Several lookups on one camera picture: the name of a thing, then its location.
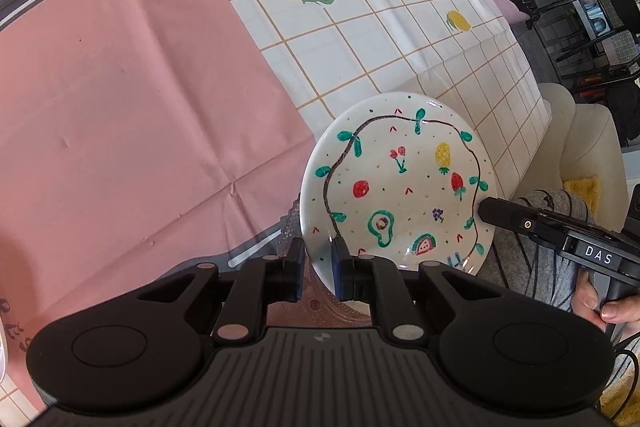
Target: plate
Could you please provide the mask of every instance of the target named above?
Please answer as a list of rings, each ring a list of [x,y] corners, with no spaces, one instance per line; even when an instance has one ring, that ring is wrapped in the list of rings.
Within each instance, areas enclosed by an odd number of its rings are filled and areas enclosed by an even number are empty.
[[[496,194],[486,150],[462,117],[426,96],[384,93],[345,111],[318,140],[302,182],[300,225],[332,293],[338,234],[352,255],[411,270],[433,259],[477,273],[494,237],[478,204]]]

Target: beige chair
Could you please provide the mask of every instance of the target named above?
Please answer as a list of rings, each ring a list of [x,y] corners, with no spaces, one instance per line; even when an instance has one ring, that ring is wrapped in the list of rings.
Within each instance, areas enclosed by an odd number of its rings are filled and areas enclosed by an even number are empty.
[[[619,232],[628,209],[625,168],[609,109],[576,104],[559,84],[539,84],[551,105],[552,121],[516,196],[537,188],[562,188],[562,181],[597,176],[600,206],[596,223]]]

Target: white tablecloth with lemons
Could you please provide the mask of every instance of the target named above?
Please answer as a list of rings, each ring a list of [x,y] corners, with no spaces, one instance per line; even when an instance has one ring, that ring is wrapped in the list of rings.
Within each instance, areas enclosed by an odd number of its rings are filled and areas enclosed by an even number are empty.
[[[510,196],[550,120],[492,0],[229,0],[314,132],[379,92],[425,93],[481,136]]]

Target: hand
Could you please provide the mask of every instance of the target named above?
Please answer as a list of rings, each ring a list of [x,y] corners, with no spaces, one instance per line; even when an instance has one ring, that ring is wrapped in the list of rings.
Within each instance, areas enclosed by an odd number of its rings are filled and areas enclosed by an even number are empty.
[[[627,323],[621,340],[640,331],[640,295],[633,295],[615,302],[606,303],[600,313],[594,309],[598,307],[598,293],[589,281],[589,272],[581,268],[575,283],[571,308],[578,317],[587,319],[591,324],[605,330],[606,324]]]

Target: pink placemat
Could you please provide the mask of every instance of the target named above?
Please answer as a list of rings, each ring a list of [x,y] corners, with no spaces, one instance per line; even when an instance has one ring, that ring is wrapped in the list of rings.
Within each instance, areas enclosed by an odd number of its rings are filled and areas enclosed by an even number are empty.
[[[30,337],[272,226],[313,137],[228,0],[0,0],[0,64],[0,312],[40,404]]]

